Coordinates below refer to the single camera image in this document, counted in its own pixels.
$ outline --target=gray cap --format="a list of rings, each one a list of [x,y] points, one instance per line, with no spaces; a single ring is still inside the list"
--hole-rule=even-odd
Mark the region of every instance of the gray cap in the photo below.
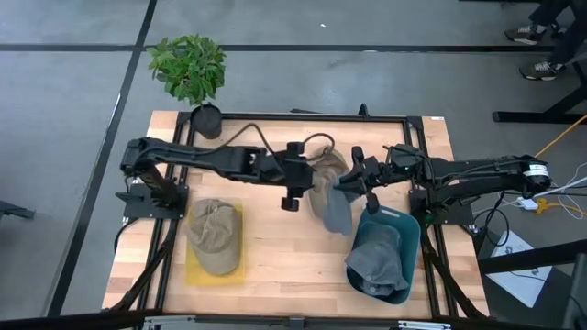
[[[359,283],[365,293],[385,295],[389,289],[408,287],[402,276],[402,261],[399,256],[400,234],[389,225],[366,223],[358,232],[355,247],[345,259],[349,268],[365,281]]]
[[[314,156],[322,154],[319,149]],[[314,187],[308,191],[308,199],[314,216],[322,219],[324,227],[331,233],[352,234],[352,211],[350,203],[359,198],[357,194],[334,189],[340,176],[349,171],[344,158],[335,149],[312,165]]]

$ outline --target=black robotic arm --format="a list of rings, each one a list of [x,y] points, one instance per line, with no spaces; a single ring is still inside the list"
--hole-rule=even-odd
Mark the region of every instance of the black robotic arm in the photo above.
[[[286,150],[268,154],[267,149],[259,147],[198,148],[143,137],[128,142],[120,169],[127,177],[139,177],[149,188],[150,196],[143,194],[139,200],[159,208],[184,208],[182,187],[164,179],[155,167],[166,163],[210,170],[234,182],[283,186],[287,194],[282,198],[282,209],[297,211],[297,198],[312,188],[313,170],[303,153],[303,142],[289,142]],[[118,197],[137,200],[130,192],[119,192]]]
[[[424,204],[412,208],[432,216],[453,205],[470,204],[486,193],[515,190],[524,198],[531,198],[551,184],[546,162],[530,156],[448,161],[429,158],[418,148],[406,145],[387,149],[385,162],[379,162],[374,157],[365,159],[362,149],[353,147],[353,168],[335,187],[367,195],[370,213],[379,209],[372,189],[397,182],[412,181],[425,188],[419,191],[425,195],[421,199]]]

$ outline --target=leaves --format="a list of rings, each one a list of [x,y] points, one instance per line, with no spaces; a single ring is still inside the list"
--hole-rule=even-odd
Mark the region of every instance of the leaves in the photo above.
[[[223,65],[226,54],[207,37],[183,36],[171,42],[164,38],[147,52],[153,61],[153,79],[165,83],[165,92],[190,105],[201,105],[206,98],[215,98],[224,85]]]

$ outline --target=black plant pot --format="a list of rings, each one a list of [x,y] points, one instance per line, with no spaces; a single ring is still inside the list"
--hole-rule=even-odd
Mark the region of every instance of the black plant pot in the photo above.
[[[192,111],[194,129],[204,138],[215,139],[222,133],[222,113],[212,104],[203,104]]]

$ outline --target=wooden table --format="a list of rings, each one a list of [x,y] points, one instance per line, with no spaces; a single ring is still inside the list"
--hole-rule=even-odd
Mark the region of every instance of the wooden table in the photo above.
[[[155,111],[150,120],[148,136],[172,141],[178,113]],[[197,135],[195,145],[218,146],[232,137],[249,121],[225,120],[217,140],[205,140]],[[301,141],[310,134],[324,132],[337,141],[336,149],[348,164],[352,146],[362,146],[365,155],[384,160],[382,145],[404,143],[402,125],[394,123],[315,122],[315,121],[256,121],[276,149],[284,149],[288,141]],[[423,117],[426,143],[431,157],[452,160],[449,135],[444,119]],[[306,151],[320,148],[325,140],[312,140]],[[258,145],[256,131],[248,130],[233,145]],[[158,166],[164,172],[165,165]],[[344,258],[352,245],[352,236],[326,231],[314,219],[306,199],[300,201],[297,213],[280,208],[285,194],[283,187],[269,187],[232,182],[213,172],[190,169],[187,183],[190,200],[218,197],[240,199],[246,217],[246,281],[222,287],[193,287],[184,284],[187,240],[185,221],[181,221],[172,256],[172,268],[163,310],[182,314],[254,314],[337,316],[351,318],[429,318],[430,307],[422,256],[419,255],[410,299],[401,305],[380,302],[353,290],[347,283]],[[397,183],[376,189],[381,205],[409,213],[407,191],[409,183]],[[354,226],[359,219],[361,201],[353,203]],[[143,271],[147,259],[153,219],[140,219],[121,236],[110,279],[105,292],[104,307],[118,302],[124,292]],[[481,276],[471,238],[454,225],[444,225],[450,270],[460,287],[475,306],[488,314]],[[159,273],[151,284],[147,307],[154,305]],[[447,306],[443,286],[436,276],[441,311]]]

